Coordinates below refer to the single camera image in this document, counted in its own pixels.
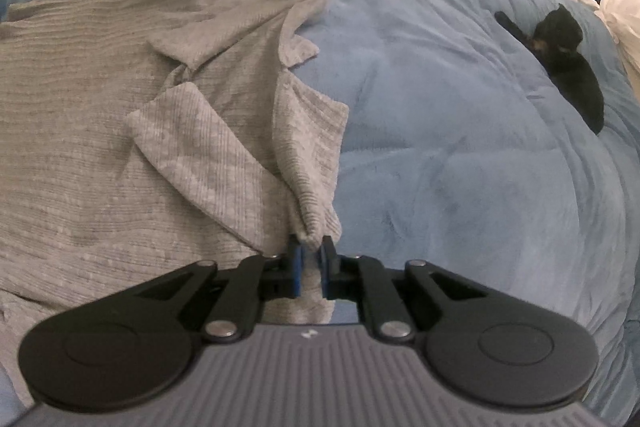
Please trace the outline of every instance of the black circular joint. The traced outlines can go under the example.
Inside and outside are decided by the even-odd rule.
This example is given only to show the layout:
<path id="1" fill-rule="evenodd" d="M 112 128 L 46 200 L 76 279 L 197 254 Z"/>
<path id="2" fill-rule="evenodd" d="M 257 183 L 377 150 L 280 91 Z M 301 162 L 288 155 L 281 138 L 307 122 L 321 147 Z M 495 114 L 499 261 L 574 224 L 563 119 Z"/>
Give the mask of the black circular joint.
<path id="1" fill-rule="evenodd" d="M 598 363 L 584 328 L 510 298 L 447 309 L 423 352 L 436 375 L 465 396 L 523 410 L 578 399 Z"/>
<path id="2" fill-rule="evenodd" d="M 18 363 L 35 397 L 77 412 L 131 407 L 165 390 L 190 363 L 190 336 L 162 304 L 86 306 L 33 328 Z"/>

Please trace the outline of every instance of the ribbed fabric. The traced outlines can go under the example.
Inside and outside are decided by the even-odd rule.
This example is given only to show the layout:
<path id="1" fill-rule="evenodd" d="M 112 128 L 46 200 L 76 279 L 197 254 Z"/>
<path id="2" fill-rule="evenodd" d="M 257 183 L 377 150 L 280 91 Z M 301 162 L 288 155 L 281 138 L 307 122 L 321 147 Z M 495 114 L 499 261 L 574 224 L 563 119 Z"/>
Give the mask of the ribbed fabric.
<path id="1" fill-rule="evenodd" d="M 340 235 L 348 109 L 289 70 L 328 0 L 39 0 L 0 25 L 0 363 L 44 317 Z M 270 321 L 325 322 L 317 272 Z"/>

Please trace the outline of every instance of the bed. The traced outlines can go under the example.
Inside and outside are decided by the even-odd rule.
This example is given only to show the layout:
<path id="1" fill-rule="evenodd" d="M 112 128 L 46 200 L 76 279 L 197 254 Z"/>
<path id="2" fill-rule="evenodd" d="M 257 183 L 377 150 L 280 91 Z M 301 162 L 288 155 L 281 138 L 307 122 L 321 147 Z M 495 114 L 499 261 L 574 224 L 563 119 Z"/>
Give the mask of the bed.
<path id="1" fill-rule="evenodd" d="M 599 136 L 493 17 L 530 32 L 559 2 L 602 87 Z M 600 351 L 585 404 L 623 425 L 640 403 L 640 107 L 602 22 L 567 0 L 332 0 L 301 34 L 321 51 L 296 75 L 350 108 L 338 249 L 573 317 Z M 0 373 L 0 424 L 19 410 Z"/>

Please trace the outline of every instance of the white logo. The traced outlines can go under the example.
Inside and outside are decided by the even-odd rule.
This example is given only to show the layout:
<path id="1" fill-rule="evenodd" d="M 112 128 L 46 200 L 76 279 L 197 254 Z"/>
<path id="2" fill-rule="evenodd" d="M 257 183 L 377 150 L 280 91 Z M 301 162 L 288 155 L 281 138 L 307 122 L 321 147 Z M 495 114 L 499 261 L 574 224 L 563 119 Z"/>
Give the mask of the white logo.
<path id="1" fill-rule="evenodd" d="M 320 333 L 318 333 L 316 330 L 308 330 L 308 331 L 305 331 L 303 333 L 300 333 L 300 336 L 303 337 L 304 339 L 310 340 L 314 336 L 319 335 L 319 334 Z"/>

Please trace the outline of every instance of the metal pin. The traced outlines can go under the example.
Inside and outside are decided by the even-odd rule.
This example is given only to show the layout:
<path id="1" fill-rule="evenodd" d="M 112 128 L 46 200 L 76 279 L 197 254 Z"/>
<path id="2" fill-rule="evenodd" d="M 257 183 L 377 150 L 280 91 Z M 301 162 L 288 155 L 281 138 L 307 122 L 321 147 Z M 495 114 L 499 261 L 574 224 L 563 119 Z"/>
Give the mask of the metal pin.
<path id="1" fill-rule="evenodd" d="M 411 333 L 411 326 L 402 321 L 389 321 L 380 326 L 380 333 L 392 339 L 402 339 Z"/>
<path id="2" fill-rule="evenodd" d="M 211 321 L 204 326 L 204 330 L 212 337 L 231 337 L 236 334 L 238 327 L 231 321 Z"/>

